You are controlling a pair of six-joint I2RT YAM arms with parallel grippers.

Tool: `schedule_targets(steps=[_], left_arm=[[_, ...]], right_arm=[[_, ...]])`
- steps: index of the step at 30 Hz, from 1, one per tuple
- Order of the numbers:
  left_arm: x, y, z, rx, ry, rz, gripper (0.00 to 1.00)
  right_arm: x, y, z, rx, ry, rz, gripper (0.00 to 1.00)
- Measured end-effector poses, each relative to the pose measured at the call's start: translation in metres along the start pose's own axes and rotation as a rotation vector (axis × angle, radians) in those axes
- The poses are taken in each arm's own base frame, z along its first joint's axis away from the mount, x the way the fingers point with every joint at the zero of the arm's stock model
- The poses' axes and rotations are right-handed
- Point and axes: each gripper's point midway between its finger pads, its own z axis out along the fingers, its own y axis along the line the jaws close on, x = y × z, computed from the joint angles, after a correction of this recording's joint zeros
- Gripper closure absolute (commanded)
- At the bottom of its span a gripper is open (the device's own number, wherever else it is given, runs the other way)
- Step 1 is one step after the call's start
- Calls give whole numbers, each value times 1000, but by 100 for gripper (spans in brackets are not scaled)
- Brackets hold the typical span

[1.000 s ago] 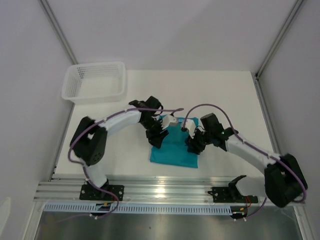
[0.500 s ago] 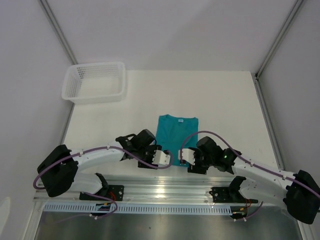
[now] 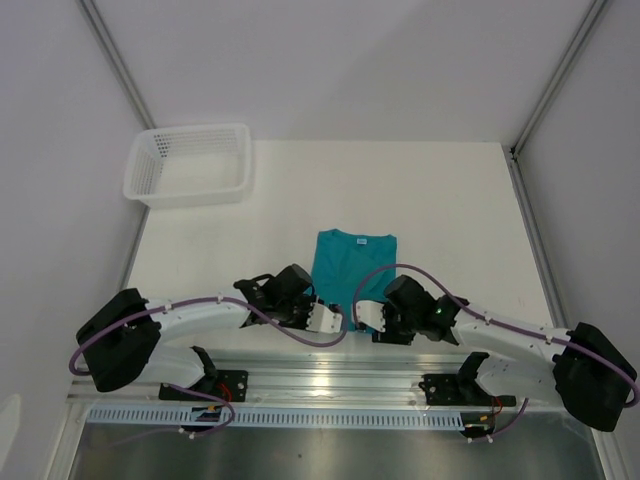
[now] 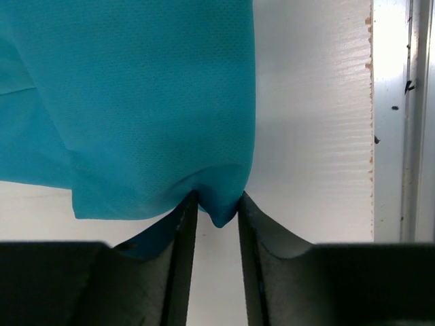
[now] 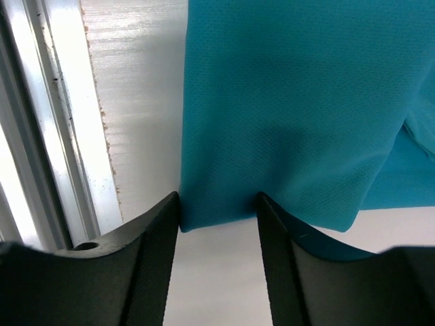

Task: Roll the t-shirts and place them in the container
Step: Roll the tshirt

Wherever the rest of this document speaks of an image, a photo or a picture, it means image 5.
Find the teal t shirt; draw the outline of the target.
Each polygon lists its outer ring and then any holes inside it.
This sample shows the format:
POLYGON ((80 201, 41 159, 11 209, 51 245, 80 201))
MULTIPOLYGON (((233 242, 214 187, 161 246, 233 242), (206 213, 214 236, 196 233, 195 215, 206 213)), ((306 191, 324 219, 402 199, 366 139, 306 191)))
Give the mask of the teal t shirt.
POLYGON ((344 232, 434 205, 406 122, 434 110, 433 1, 190 1, 181 229, 253 217, 257 193, 344 232))

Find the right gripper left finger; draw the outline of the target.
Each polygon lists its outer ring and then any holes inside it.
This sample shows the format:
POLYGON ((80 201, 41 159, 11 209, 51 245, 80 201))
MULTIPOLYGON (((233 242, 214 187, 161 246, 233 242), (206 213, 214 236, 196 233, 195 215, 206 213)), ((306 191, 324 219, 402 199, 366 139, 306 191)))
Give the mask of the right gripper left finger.
POLYGON ((2 325, 161 325, 179 196, 72 250, 1 244, 2 325))

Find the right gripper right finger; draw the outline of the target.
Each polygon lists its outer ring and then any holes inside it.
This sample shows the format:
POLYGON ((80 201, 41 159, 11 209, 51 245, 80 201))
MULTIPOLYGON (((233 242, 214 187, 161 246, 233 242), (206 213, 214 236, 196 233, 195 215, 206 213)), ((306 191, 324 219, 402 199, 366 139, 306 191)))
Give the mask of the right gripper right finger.
POLYGON ((256 214, 274 325, 433 325, 434 248, 340 242, 265 193, 256 214))

